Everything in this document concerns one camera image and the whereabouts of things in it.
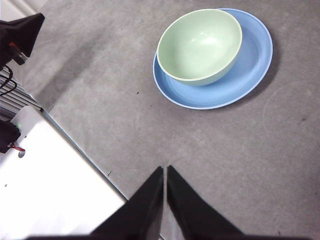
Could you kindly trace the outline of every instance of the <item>blue plate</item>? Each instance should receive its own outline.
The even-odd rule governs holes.
[[[273,54],[270,33],[252,14],[232,8],[220,8],[232,14],[242,28],[242,45],[232,69],[218,81],[205,86],[189,86],[166,75],[157,55],[153,60],[153,77],[160,92],[171,102],[189,109],[220,108],[243,98],[263,79]]]

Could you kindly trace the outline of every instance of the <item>pale green bowl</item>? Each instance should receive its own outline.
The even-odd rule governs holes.
[[[200,9],[174,21],[156,54],[162,70],[187,85],[211,84],[233,66],[242,42],[237,19],[219,9]]]

